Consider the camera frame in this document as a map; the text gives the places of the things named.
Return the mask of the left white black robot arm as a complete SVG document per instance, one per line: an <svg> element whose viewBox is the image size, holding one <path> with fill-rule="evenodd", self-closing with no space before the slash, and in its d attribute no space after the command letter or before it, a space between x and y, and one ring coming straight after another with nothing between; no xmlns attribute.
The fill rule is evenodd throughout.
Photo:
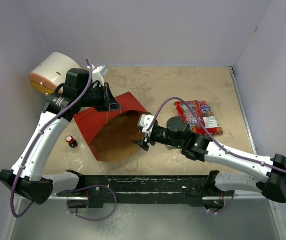
<svg viewBox="0 0 286 240"><path fill-rule="evenodd" d="M94 108L98 112L120 110L104 77L109 69L99 66L89 69L72 68L65 82L46 98L37 128L26 149L10 170L0 172L0 181L15 195L36 204L43 204L52 195L70 191L81 196L86 184L78 174L66 171L44 175L48 158L63 131L82 108Z"/></svg>

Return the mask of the large red snack bag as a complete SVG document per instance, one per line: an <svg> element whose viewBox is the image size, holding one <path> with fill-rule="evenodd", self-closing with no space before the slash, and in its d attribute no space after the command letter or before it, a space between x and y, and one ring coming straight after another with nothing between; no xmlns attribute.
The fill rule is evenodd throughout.
<svg viewBox="0 0 286 240"><path fill-rule="evenodd" d="M194 114L202 122L203 126L211 135L222 135L224 133L210 105L206 101L192 100L187 101L186 103L190 106ZM207 133L198 123L197 119L184 103L177 101L175 106L179 116L184 120L184 122L190 125L190 128L194 133L207 135Z"/></svg>

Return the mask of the red brown paper bag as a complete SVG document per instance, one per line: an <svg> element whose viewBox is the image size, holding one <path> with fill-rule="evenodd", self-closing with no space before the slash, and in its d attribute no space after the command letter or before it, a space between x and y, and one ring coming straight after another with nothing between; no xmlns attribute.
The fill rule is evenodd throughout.
<svg viewBox="0 0 286 240"><path fill-rule="evenodd" d="M131 92L116 97L120 110L98 112L93 107L78 113L74 119L89 153L86 160L94 163L121 162L123 168L135 172L139 167L135 141L140 140L138 122L147 113Z"/></svg>

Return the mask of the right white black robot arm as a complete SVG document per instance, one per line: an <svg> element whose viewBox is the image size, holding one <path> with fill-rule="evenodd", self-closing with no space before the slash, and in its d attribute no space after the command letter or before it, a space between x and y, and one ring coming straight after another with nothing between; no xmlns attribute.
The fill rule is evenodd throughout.
<svg viewBox="0 0 286 240"><path fill-rule="evenodd" d="M259 156L237 150L208 136L192 132L180 117L172 117L166 127L158 125L153 115L143 114L138 128L144 135L135 144L148 151L149 146L162 144L181 150L181 154L192 161L223 165L237 173L218 172L205 183L211 196L220 192L247 191L262 194L266 199L286 203L286 157Z"/></svg>

